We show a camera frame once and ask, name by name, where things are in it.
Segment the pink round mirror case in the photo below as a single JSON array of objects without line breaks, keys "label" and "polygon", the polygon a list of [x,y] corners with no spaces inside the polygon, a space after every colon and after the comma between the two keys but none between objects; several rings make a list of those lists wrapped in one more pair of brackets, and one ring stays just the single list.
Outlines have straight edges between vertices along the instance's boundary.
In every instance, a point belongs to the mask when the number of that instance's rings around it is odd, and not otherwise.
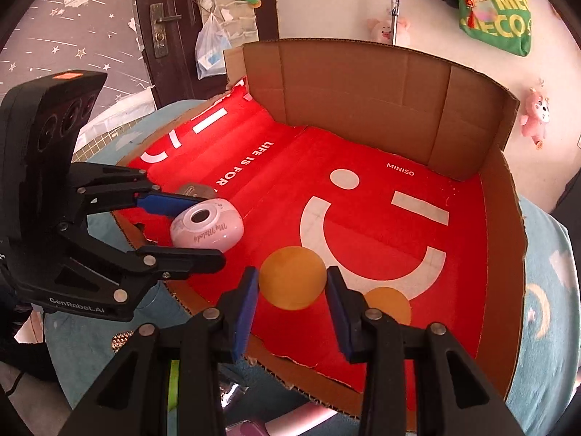
[{"label": "pink round mirror case", "polygon": [[226,252],[244,233],[242,216],[231,202],[210,199],[180,213],[170,225],[174,247]]}]

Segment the orange round soap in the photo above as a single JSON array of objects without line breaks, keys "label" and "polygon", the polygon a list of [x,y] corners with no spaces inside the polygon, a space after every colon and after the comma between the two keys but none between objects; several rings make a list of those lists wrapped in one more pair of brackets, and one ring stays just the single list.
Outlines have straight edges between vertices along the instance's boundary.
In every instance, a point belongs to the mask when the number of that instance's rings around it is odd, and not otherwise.
[{"label": "orange round soap", "polygon": [[272,305],[289,311],[310,306],[323,293],[326,280],[323,260],[301,246],[276,250],[259,271],[262,295]]},{"label": "orange round soap", "polygon": [[394,318],[399,324],[412,321],[412,307],[408,298],[397,289],[382,286],[364,294],[370,308],[376,308]]}]

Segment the gold studded cylinder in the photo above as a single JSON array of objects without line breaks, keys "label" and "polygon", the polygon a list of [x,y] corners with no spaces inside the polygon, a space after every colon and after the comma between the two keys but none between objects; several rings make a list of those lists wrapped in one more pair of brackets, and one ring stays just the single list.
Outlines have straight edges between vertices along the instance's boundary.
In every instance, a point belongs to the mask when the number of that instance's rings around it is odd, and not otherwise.
[{"label": "gold studded cylinder", "polygon": [[111,339],[111,350],[113,353],[117,353],[125,343],[129,341],[131,336],[134,334],[133,331],[124,331],[115,334]]}]

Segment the pink nail polish bottle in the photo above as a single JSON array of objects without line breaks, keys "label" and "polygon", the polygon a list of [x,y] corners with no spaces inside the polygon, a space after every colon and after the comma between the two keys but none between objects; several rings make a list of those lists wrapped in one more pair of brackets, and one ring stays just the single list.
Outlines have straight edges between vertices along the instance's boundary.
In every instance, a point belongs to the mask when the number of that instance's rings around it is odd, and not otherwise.
[{"label": "pink nail polish bottle", "polygon": [[256,421],[244,420],[227,426],[227,436],[269,436],[265,426]]}]

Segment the yellow green duck toy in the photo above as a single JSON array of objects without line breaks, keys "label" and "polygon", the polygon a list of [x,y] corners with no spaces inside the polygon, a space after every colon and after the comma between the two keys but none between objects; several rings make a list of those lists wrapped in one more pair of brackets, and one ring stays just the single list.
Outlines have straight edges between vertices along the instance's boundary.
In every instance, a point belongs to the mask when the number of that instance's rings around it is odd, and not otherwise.
[{"label": "yellow green duck toy", "polygon": [[167,410],[173,411],[177,406],[178,400],[178,382],[179,382],[179,361],[173,360],[170,364]]}]

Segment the teal fleece blanket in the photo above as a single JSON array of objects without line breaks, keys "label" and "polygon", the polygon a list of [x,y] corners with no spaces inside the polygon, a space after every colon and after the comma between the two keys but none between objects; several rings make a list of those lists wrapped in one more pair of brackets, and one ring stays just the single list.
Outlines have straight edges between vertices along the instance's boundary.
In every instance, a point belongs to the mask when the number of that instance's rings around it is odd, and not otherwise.
[{"label": "teal fleece blanket", "polygon": [[[508,407],[528,435],[545,435],[556,424],[574,392],[580,358],[580,302],[571,242],[566,228],[525,198],[519,200],[528,236],[526,294],[521,347],[508,394]],[[150,289],[128,323],[56,312],[43,317],[52,363],[64,395],[76,405],[114,352],[113,337],[145,323],[180,325],[188,312],[164,284]],[[285,418],[309,400],[259,365],[245,361],[227,375],[248,385],[227,410],[227,422]]]}]

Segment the dark brown door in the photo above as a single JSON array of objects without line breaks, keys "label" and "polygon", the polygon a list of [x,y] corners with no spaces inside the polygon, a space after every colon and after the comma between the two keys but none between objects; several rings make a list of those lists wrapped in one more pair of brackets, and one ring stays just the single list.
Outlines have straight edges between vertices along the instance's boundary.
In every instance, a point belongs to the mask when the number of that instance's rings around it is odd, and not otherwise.
[{"label": "dark brown door", "polygon": [[[280,36],[277,0],[261,0],[255,10],[259,40],[275,40]],[[155,58],[152,39],[150,5],[162,3],[166,15],[181,15],[174,23],[166,24],[169,53]],[[178,100],[207,100],[226,88],[224,75],[197,78],[195,45],[203,27],[196,0],[135,0],[136,20],[139,22],[142,54],[153,85],[155,104],[163,107]]]}]

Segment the red Miniso bag liner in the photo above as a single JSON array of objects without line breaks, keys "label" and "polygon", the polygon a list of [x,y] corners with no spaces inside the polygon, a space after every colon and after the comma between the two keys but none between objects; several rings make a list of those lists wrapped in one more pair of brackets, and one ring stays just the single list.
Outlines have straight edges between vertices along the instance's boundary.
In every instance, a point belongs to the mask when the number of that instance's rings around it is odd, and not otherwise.
[{"label": "red Miniso bag liner", "polygon": [[[162,190],[213,187],[242,216],[242,238],[211,278],[188,288],[216,302],[247,266],[301,246],[340,269],[363,295],[387,286],[411,303],[409,325],[444,324],[470,356],[482,342],[488,285],[487,213],[480,176],[455,181],[329,131],[278,123],[238,87],[124,164]],[[337,344],[324,293],[284,310],[260,295],[249,355],[317,400],[354,412],[365,368]]]}]

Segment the white plastic bag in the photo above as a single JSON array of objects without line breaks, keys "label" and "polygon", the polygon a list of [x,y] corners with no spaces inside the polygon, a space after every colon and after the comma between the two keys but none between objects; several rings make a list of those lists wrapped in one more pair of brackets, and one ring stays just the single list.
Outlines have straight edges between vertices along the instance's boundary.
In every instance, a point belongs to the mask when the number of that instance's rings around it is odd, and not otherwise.
[{"label": "white plastic bag", "polygon": [[227,33],[220,25],[219,20],[211,14],[198,33],[195,56],[197,78],[203,80],[211,76],[227,73],[224,52],[231,49]]}]

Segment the beige hanging organizer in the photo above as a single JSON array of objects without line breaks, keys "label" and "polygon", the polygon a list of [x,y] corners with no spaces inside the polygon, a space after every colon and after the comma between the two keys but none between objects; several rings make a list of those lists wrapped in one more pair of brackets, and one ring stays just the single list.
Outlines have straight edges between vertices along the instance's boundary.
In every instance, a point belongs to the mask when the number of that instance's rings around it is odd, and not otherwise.
[{"label": "beige hanging organizer", "polygon": [[255,10],[243,0],[196,0],[206,22],[211,14],[219,20],[232,47],[259,40]]}]

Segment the pink fox plush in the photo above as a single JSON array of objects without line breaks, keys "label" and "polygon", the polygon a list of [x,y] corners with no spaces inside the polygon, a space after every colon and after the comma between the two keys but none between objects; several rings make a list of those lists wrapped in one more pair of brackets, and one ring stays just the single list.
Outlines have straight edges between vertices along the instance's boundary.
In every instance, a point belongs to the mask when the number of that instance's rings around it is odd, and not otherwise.
[{"label": "pink fox plush", "polygon": [[535,88],[531,88],[528,97],[525,99],[525,108],[520,117],[520,126],[522,136],[530,138],[537,150],[540,150],[545,144],[549,121],[549,98]]}]

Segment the pink pig plush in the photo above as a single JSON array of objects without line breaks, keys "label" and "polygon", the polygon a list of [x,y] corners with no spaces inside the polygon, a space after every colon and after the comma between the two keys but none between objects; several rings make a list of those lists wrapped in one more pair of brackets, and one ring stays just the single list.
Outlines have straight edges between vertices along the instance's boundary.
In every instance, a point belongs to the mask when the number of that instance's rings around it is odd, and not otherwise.
[{"label": "pink pig plush", "polygon": [[[379,20],[376,18],[368,19],[367,28],[370,32],[370,40],[375,43],[391,43],[392,27],[391,22],[388,20]],[[397,22],[396,29],[396,39],[395,43],[398,46],[409,47],[411,43],[410,36],[410,23],[403,18],[399,18]]]}]

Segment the orange capped metal tube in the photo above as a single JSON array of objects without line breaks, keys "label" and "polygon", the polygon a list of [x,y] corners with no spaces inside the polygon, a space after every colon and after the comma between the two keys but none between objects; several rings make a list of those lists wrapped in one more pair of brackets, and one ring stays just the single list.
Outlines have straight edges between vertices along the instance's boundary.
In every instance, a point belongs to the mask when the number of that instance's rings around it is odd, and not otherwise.
[{"label": "orange capped metal tube", "polygon": [[390,44],[397,44],[398,21],[400,15],[400,0],[391,0],[391,37]]}]

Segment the green tote bag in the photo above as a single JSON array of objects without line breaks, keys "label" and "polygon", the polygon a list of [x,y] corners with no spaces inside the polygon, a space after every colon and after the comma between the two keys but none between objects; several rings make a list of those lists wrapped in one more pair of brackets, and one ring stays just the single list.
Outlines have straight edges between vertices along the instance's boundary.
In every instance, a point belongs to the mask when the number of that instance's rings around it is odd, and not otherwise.
[{"label": "green tote bag", "polygon": [[474,40],[520,57],[532,47],[528,0],[459,0],[459,26]]}]

